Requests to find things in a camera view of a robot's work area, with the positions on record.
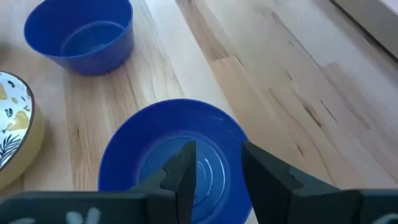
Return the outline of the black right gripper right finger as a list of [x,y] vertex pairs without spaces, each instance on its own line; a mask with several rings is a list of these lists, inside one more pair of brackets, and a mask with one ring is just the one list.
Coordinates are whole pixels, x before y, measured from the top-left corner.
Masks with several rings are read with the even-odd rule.
[[322,195],[340,190],[261,149],[243,143],[244,181],[259,224],[322,224]]

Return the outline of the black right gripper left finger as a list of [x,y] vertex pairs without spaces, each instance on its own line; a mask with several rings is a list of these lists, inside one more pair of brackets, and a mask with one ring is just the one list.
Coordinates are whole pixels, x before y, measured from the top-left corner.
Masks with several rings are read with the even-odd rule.
[[196,143],[189,141],[150,177],[133,186],[133,224],[190,224],[197,180]]

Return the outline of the blue plastic mini bowl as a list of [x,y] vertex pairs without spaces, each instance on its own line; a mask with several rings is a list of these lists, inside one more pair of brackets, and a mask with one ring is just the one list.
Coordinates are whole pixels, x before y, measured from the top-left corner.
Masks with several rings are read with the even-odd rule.
[[154,103],[113,134],[101,159],[98,190],[129,189],[195,141],[192,224],[244,224],[252,209],[241,164],[247,139],[230,115],[211,104],[183,98]]
[[65,70],[100,75],[130,56],[133,15],[130,0],[44,0],[29,14],[24,37]]

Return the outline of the yellow leaf-patterned mini bowl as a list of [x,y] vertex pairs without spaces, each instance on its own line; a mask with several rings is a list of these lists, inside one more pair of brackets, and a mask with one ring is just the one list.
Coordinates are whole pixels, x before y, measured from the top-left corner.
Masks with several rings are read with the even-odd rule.
[[32,164],[44,132],[44,117],[28,84],[0,71],[0,190]]

